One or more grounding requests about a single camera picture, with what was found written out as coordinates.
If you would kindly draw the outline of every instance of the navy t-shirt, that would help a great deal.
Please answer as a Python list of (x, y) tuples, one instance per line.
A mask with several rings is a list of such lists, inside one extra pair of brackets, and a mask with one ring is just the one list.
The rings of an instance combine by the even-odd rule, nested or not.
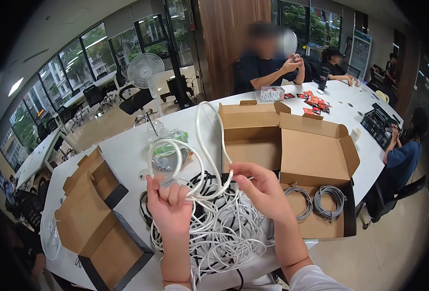
[(386, 167), (395, 191), (399, 191), (409, 181), (417, 167), (420, 153), (421, 145), (416, 141), (410, 141), (402, 148), (394, 148), (388, 152)]
[[(253, 52), (246, 51), (241, 56), (241, 66), (243, 71), (243, 78), (245, 82), (250, 83), (251, 80), (267, 76), (279, 70), (282, 65), (287, 61), (284, 56), (278, 55), (275, 59), (264, 60), (257, 57)], [(293, 81), (296, 79), (298, 69), (293, 72), (287, 73), (279, 77), (270, 86), (280, 86), (282, 79)]]

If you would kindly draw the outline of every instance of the paper cup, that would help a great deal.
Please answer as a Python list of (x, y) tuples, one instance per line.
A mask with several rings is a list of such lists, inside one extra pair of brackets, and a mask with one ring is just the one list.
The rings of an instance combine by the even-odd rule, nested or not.
[(357, 127), (354, 127), (354, 128), (352, 129), (352, 132), (351, 132), (351, 138), (352, 138), (352, 140), (354, 141), (354, 143), (356, 143), (356, 142), (357, 142), (358, 138), (359, 138), (361, 135), (362, 135), (362, 131), (361, 131), (361, 130), (359, 130)]

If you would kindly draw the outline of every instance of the tiled floor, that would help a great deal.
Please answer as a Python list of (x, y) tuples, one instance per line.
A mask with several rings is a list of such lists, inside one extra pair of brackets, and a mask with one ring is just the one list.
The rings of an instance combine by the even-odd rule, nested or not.
[[(173, 100), (174, 97), (170, 97), (166, 103), (161, 103), (164, 114), (178, 110)], [(149, 108), (156, 110), (154, 104), (146, 106), (145, 110)], [(131, 128), (137, 114), (127, 115), (118, 106), (96, 119), (90, 114), (84, 125), (68, 137), (82, 150)], [(413, 181), (420, 177), (417, 169)], [(325, 274), (355, 290), (396, 290), (424, 249), (429, 236), (428, 214), (427, 189), (399, 201), (391, 212), (367, 230), (362, 229), (363, 220), (366, 223), (368, 219), (365, 210), (362, 210), (357, 219), (357, 236), (319, 242), (310, 249), (310, 257)]]

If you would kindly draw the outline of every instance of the display fridge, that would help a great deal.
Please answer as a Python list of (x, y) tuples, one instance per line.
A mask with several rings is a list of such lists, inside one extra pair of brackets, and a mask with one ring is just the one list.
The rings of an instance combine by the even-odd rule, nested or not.
[(354, 30), (354, 38), (352, 41), (351, 58), (349, 63), (352, 67), (360, 71), (360, 76), (363, 79), (370, 58), (371, 36)]

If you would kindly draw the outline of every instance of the open cardboard box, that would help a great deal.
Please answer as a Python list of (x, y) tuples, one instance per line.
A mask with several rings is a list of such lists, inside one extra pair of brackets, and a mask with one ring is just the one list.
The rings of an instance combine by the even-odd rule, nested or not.
[(95, 288), (122, 290), (153, 256), (112, 208), (125, 196), (99, 148), (67, 178), (67, 198), (55, 212), (61, 243), (78, 258)]
[[(322, 185), (338, 187), (347, 197), (344, 211), (331, 224), (313, 212), (299, 221), (304, 239), (336, 239), (357, 234), (352, 175), (360, 164), (357, 150), (345, 125), (323, 121), (322, 116), (290, 114), (279, 101), (239, 105), (220, 104), (226, 152), (232, 162), (255, 162), (267, 169), (280, 169), (283, 189), (296, 183), (311, 198)], [(228, 173), (223, 161), (223, 174)], [(296, 214), (305, 209), (298, 192), (288, 195)], [(335, 210), (331, 196), (322, 196), (322, 206)]]

